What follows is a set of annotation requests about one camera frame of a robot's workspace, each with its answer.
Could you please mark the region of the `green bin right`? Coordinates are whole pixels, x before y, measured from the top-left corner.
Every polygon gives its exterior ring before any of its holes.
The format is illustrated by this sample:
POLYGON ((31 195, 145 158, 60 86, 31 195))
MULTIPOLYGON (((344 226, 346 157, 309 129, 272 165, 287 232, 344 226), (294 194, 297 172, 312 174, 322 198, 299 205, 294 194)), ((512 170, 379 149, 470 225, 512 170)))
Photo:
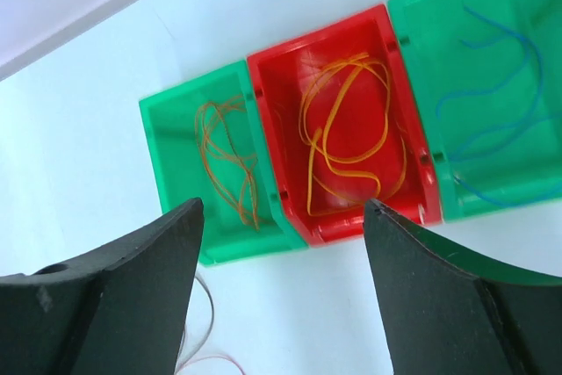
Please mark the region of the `green bin right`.
POLYGON ((443 217, 561 195, 561 0, 389 0, 443 217))

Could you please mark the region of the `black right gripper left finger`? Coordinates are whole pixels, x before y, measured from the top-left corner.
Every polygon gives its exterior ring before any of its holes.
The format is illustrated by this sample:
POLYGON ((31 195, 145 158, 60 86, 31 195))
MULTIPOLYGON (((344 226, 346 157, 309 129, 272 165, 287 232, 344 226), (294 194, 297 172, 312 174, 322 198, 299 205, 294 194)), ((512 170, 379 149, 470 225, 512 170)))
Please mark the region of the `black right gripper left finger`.
POLYGON ((2 277, 2 373, 173 373, 204 221, 192 198, 90 252, 2 277))

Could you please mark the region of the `green bin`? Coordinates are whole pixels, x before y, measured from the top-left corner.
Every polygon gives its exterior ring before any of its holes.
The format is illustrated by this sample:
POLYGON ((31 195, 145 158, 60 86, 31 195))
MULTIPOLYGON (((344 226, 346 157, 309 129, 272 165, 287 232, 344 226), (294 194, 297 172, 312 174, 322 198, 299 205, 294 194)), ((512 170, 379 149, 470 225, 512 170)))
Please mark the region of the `green bin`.
POLYGON ((281 206, 245 61, 143 98, 139 107, 162 210, 203 201, 202 264, 306 246, 281 206))
POLYGON ((561 0, 389 0, 443 217, 561 195, 561 0))

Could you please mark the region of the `green bin left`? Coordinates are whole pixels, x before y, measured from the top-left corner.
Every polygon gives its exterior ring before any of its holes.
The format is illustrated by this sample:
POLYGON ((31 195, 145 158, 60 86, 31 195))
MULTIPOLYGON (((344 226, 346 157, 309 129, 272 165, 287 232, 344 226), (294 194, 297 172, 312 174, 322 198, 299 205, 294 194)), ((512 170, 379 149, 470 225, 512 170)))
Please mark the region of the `green bin left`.
POLYGON ((143 98, 139 107, 162 210, 203 201, 202 264, 306 246, 281 206, 245 61, 143 98))

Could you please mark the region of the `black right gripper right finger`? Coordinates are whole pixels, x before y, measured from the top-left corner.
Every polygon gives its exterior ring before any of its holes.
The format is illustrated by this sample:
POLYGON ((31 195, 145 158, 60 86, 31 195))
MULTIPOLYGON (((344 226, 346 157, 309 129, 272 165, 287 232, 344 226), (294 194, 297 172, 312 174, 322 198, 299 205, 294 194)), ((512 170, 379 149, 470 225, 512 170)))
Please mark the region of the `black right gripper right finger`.
POLYGON ((468 249, 376 199, 364 242, 395 373, 560 373, 560 278, 468 249))

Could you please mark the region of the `red bin middle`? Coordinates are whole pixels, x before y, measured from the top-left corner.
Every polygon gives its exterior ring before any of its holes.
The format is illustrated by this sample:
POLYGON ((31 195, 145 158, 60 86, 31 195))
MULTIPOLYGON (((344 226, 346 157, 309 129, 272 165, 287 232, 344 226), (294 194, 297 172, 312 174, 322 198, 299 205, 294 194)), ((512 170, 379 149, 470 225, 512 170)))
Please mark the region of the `red bin middle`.
POLYGON ((357 237, 375 198, 442 221, 429 145, 383 4, 247 59, 277 193, 311 246, 357 237))

